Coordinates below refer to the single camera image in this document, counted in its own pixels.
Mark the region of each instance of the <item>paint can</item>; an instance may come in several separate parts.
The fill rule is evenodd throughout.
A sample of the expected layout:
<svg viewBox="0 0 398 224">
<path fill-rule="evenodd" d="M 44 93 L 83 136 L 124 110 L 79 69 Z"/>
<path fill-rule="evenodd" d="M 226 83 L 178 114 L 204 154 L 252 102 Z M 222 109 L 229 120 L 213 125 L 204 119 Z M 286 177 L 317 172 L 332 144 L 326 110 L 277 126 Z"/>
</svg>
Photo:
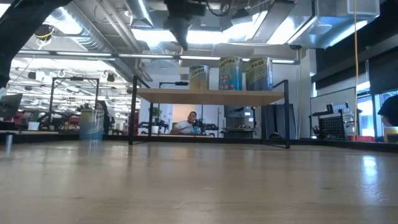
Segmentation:
<svg viewBox="0 0 398 224">
<path fill-rule="evenodd" d="M 80 114 L 80 140 L 101 141 L 104 132 L 104 111 L 83 109 Z"/>
<path fill-rule="evenodd" d="M 272 90 L 272 62 L 270 58 L 253 58 L 246 73 L 247 91 Z"/>
<path fill-rule="evenodd" d="M 219 90 L 242 90 L 242 59 L 220 58 Z"/>
<path fill-rule="evenodd" d="M 210 68 L 206 65 L 194 65 L 189 68 L 189 89 L 209 89 Z"/>
</svg>

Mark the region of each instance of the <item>desk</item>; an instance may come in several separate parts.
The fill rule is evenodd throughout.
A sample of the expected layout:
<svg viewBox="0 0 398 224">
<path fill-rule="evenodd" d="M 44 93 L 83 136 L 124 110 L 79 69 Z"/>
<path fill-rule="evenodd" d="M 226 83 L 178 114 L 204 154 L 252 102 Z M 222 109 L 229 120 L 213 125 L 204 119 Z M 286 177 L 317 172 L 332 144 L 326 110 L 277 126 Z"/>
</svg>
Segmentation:
<svg viewBox="0 0 398 224">
<path fill-rule="evenodd" d="M 13 131 L 6 131 L 6 130 L 0 130 L 0 133 L 14 133 L 14 134 L 59 134 L 58 131 L 18 131 L 18 130 L 13 130 Z"/>
<path fill-rule="evenodd" d="M 148 136 L 148 134 L 138 134 L 137 136 Z M 152 134 L 152 136 L 159 137 L 181 137 L 181 138 L 213 138 L 213 136 L 204 135 L 183 135 L 183 134 Z"/>
</svg>

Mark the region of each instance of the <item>ceiling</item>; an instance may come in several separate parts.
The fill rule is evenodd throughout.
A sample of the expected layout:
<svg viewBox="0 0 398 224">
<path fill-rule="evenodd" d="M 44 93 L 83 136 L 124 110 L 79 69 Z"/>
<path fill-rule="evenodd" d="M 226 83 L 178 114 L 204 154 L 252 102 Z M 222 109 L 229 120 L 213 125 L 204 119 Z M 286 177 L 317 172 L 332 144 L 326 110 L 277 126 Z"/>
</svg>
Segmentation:
<svg viewBox="0 0 398 224">
<path fill-rule="evenodd" d="M 275 11 L 277 9 L 274 4 L 278 0 L 232 0 L 231 12 L 226 17 L 216 17 L 210 13 L 209 10 L 206 10 L 205 17 L 194 17 L 192 20 L 192 30 L 204 33 L 202 35 L 202 33 L 196 32 L 196 35 L 191 35 L 191 37 L 188 33 L 188 38 L 191 43 L 188 45 L 188 50 L 186 51 L 182 51 L 181 47 L 176 43 L 175 39 L 168 31 L 162 30 L 163 21 L 168 15 L 167 11 L 165 11 L 163 0 L 145 1 L 149 10 L 149 15 L 154 23 L 154 27 L 152 28 L 143 26 L 140 21 L 134 21 L 131 24 L 131 18 L 129 17 L 131 12 L 127 9 L 126 1 L 133 0 L 74 0 L 71 4 L 61 9 L 61 13 L 65 13 L 66 15 L 64 16 L 66 18 L 65 21 L 56 21 L 56 24 L 53 24 L 54 20 L 51 20 L 53 19 L 53 12 L 45 22 L 54 25 L 56 28 L 49 41 L 41 41 L 35 36 L 32 36 L 23 49 L 86 52 L 90 47 L 89 44 L 92 42 L 92 44 L 96 45 L 96 48 L 93 48 L 92 51 L 95 50 L 97 52 L 142 52 L 144 54 L 173 55 L 183 53 L 184 55 L 214 55 L 220 57 L 233 55 L 238 57 L 272 57 L 285 59 L 296 59 L 297 56 L 297 51 L 292 50 L 287 44 L 283 44 L 284 42 L 282 44 L 270 45 L 267 44 L 265 40 L 255 41 L 247 39 L 251 29 L 256 26 L 259 26 L 259 30 L 262 30 L 261 32 L 259 31 L 260 33 L 256 34 L 256 36 L 260 35 L 260 37 L 262 37 L 263 35 L 266 35 L 266 32 L 271 32 L 272 24 L 268 24 L 266 29 L 261 29 L 261 27 L 264 26 L 264 22 L 261 23 L 262 20 L 264 20 L 264 17 L 262 19 L 260 19 L 260 17 L 261 15 L 265 16 L 265 18 L 273 16 L 272 10 Z M 211 0 L 210 5 L 214 11 L 220 12 L 218 9 L 223 2 L 225 1 Z M 311 18 L 309 14 L 310 10 L 308 10 L 309 7 L 311 7 L 309 4 L 311 0 L 285 2 L 295 4 L 294 6 L 296 8 L 293 8 L 293 10 L 289 8 L 289 10 L 284 12 L 283 10 L 285 9 L 282 5 L 282 9 L 278 9 L 279 11 L 274 12 L 274 14 L 278 15 L 286 13 L 286 15 L 289 15 L 292 18 L 298 16 L 305 16 L 307 19 Z M 250 13 L 252 22 L 241 24 L 240 26 L 232 26 L 231 15 L 235 14 L 238 9 L 242 9 L 244 7 L 249 7 L 248 12 Z M 67 29 L 70 30 L 76 26 L 78 28 L 79 26 L 88 27 L 88 32 L 83 29 L 80 33 L 67 33 Z M 141 35 L 140 37 L 139 32 L 145 33 L 144 36 L 142 37 Z M 215 35 L 212 40 L 206 40 L 206 35 L 209 33 Z M 95 38 L 91 38 L 90 43 L 85 43 L 84 39 L 87 39 L 87 37 L 91 37 L 92 35 L 94 35 Z M 198 64 L 207 65 L 213 68 L 218 67 L 217 61 L 209 62 L 206 60 L 184 60 L 181 65 L 178 61 L 172 60 L 146 59 L 142 60 L 142 62 L 143 63 L 140 63 L 132 58 L 122 60 L 118 59 L 117 62 L 113 62 L 106 60 L 100 61 L 99 59 L 87 57 L 74 58 L 74 60 L 16 57 L 12 63 L 9 93 L 25 93 L 26 97 L 31 100 L 41 98 L 43 101 L 47 102 L 49 99 L 47 94 L 50 91 L 48 85 L 51 84 L 52 77 L 59 77 L 61 73 L 64 74 L 65 77 L 79 75 L 86 78 L 99 78 L 100 86 L 103 87 L 99 94 L 103 98 L 106 97 L 108 103 L 112 104 L 112 97 L 127 96 L 127 86 L 131 86 L 128 81 L 131 81 L 137 68 L 144 70 L 146 67 L 153 71 L 156 69 L 174 67 L 190 67 Z M 41 78 L 32 80 L 28 78 L 29 72 L 36 72 L 37 74 L 40 74 Z M 109 73 L 115 74 L 116 79 L 114 82 L 107 82 L 106 76 Z M 76 85 L 70 82 L 65 83 L 67 85 Z M 25 87 L 23 86 L 33 84 L 45 86 L 34 86 L 32 90 L 25 90 Z M 81 85 L 90 86 L 92 84 L 88 81 L 84 81 Z M 66 87 L 60 85 L 57 90 L 55 90 L 55 93 L 68 93 L 70 95 L 70 93 L 63 90 L 63 88 Z M 95 93 L 95 89 L 88 88 L 84 91 L 73 94 L 84 95 L 89 99 L 93 93 Z M 42 94 L 42 97 L 38 97 L 35 94 Z M 129 100 L 127 98 L 122 99 L 120 97 L 119 99 L 125 101 L 124 107 L 121 109 L 119 108 L 120 110 L 118 109 L 118 111 L 120 113 L 127 113 Z M 77 104 L 84 102 L 85 100 L 77 100 L 70 108 L 74 109 Z"/>
</svg>

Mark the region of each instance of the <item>blue paint can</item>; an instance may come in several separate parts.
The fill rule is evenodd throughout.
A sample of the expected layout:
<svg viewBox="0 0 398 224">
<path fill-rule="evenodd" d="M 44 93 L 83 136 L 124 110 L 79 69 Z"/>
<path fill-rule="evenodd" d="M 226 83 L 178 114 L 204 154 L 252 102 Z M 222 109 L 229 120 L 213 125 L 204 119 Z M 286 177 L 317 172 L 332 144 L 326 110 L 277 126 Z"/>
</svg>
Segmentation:
<svg viewBox="0 0 398 224">
<path fill-rule="evenodd" d="M 246 72 L 247 91 L 272 90 L 272 61 L 270 58 L 253 58 Z"/>
<path fill-rule="evenodd" d="M 104 132 L 104 111 L 83 109 L 80 115 L 80 140 L 101 141 Z"/>
<path fill-rule="evenodd" d="M 210 68 L 206 65 L 194 65 L 189 68 L 189 89 L 209 89 Z"/>
<path fill-rule="evenodd" d="M 242 90 L 242 59 L 220 58 L 219 90 Z"/>
</svg>

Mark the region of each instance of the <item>white wall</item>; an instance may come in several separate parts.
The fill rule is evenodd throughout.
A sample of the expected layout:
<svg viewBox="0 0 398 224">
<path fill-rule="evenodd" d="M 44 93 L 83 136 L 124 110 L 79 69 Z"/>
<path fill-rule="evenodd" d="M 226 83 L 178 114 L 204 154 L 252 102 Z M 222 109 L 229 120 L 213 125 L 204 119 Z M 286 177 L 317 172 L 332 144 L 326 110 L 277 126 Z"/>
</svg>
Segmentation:
<svg viewBox="0 0 398 224">
<path fill-rule="evenodd" d="M 369 81 L 366 74 L 362 74 L 358 77 L 358 84 L 364 83 L 366 81 Z M 344 81 L 332 84 L 330 86 L 326 86 L 324 88 L 317 90 L 317 92 L 318 92 L 318 96 L 320 96 L 320 95 L 324 95 L 327 93 L 333 93 L 335 91 L 340 91 L 340 90 L 344 90 L 344 89 L 351 88 L 351 87 L 355 87 L 355 77 L 351 77 Z"/>
</svg>

